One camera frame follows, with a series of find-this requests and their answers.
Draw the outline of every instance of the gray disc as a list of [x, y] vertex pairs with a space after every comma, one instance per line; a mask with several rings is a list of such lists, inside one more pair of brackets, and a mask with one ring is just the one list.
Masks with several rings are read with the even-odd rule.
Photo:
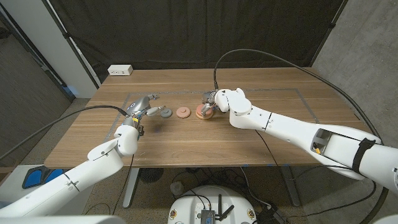
[[160, 115], [162, 116], [162, 118], [169, 118], [171, 117], [171, 115], [173, 114], [173, 111], [166, 108], [164, 110], [162, 110], [162, 112], [160, 112]]

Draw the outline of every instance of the black strap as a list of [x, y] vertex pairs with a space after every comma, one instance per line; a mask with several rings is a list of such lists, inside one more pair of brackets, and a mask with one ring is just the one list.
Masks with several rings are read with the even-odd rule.
[[353, 160], [353, 171], [359, 173], [359, 165], [361, 165], [361, 160], [363, 155], [365, 154], [366, 150], [372, 148], [376, 140], [370, 141], [367, 138], [364, 138], [360, 143], [359, 143], [359, 148], [356, 151], [356, 154], [354, 156]]

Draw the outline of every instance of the wooden table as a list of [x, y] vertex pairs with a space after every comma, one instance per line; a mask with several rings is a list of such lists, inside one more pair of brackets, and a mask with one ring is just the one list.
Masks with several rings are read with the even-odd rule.
[[[219, 69], [217, 79], [220, 88], [242, 88], [252, 104], [262, 109], [312, 123], [369, 131], [329, 86], [295, 68]], [[151, 106], [166, 105], [173, 111], [167, 119], [142, 119], [145, 135], [139, 140], [133, 167], [274, 166], [261, 138], [253, 130], [232, 127], [229, 113], [216, 111], [206, 121], [195, 116], [201, 94], [212, 89], [212, 69], [135, 70], [128, 77], [109, 76], [87, 106], [126, 109], [139, 97], [157, 93], [160, 98], [151, 101]], [[191, 109], [190, 117], [175, 115], [181, 106]], [[90, 150], [113, 138], [122, 121], [123, 117], [111, 109], [80, 113], [44, 164], [51, 169], [81, 164]], [[303, 150], [261, 134], [278, 165], [318, 164]], [[124, 165], [129, 166], [131, 159], [123, 158]]]

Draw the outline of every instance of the orange disc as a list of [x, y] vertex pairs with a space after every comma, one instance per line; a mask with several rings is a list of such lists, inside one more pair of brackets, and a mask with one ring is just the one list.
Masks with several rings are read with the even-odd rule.
[[210, 109], [210, 110], [206, 111], [206, 115], [205, 115], [205, 116], [202, 116], [202, 115], [201, 115], [201, 108], [203, 107], [203, 105], [204, 105], [204, 104], [200, 104], [200, 105], [197, 107], [196, 116], [197, 116], [199, 119], [209, 119], [209, 118], [211, 118], [211, 117], [213, 116], [213, 109]]

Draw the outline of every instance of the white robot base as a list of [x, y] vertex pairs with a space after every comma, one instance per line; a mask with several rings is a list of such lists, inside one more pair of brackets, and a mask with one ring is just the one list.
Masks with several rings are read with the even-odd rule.
[[167, 223], [251, 224], [255, 220], [256, 214], [253, 206], [242, 195], [226, 187], [206, 185], [189, 190], [177, 199], [170, 209]]

